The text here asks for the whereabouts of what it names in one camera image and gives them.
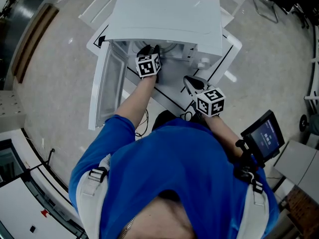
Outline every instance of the harness buckle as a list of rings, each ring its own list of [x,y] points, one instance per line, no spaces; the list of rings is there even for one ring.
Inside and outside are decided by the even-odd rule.
[[[93,181],[102,182],[104,177],[109,174],[105,167],[94,168],[89,172],[88,178]]]
[[[255,179],[255,175],[251,172],[247,172],[251,176],[250,183],[253,185],[253,191],[259,194],[263,193],[263,184]]]

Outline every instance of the small screen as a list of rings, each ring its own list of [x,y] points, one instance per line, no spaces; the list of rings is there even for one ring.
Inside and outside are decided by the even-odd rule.
[[[270,120],[267,120],[252,132],[251,136],[264,157],[267,157],[279,147],[278,138]]]

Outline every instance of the dishwasher door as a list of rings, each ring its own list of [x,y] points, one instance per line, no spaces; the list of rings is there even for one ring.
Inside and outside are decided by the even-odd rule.
[[[127,64],[127,53],[117,44],[102,43],[92,87],[90,130],[103,126],[120,106]]]

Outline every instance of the metal frame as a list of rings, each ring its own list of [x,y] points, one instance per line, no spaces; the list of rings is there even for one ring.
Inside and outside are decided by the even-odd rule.
[[[314,75],[312,79],[312,85],[310,93],[304,97],[305,100],[309,101],[310,107],[314,114],[317,114],[317,105],[319,101],[319,27],[314,26],[314,58],[310,60],[314,68]]]
[[[253,2],[254,2],[254,6],[255,6],[255,9],[256,9],[256,12],[261,16],[261,17],[264,17],[264,18],[266,18],[267,20],[270,20],[271,22],[273,22],[273,23],[278,23],[278,16],[277,16],[277,13],[276,13],[276,10],[275,10],[275,2],[273,2],[272,3],[272,5],[271,5],[271,9],[272,9],[272,11],[273,11],[273,13],[274,13],[274,15],[275,15],[275,20],[273,20],[272,18],[269,18],[268,16],[266,16],[266,15],[264,15],[264,14],[262,14],[261,12],[259,12],[259,10],[258,10],[258,7],[257,7],[257,4],[256,4],[256,2],[255,2],[255,0],[253,0]]]

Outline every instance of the white harness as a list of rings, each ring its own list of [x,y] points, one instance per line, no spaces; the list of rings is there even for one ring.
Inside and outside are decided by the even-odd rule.
[[[101,212],[108,189],[107,175],[110,171],[110,158],[102,159],[99,168],[86,172],[76,189],[76,203],[85,232],[90,239],[99,239]],[[237,239],[262,238],[269,218],[269,203],[266,193],[258,193],[249,184],[245,199],[243,217]]]

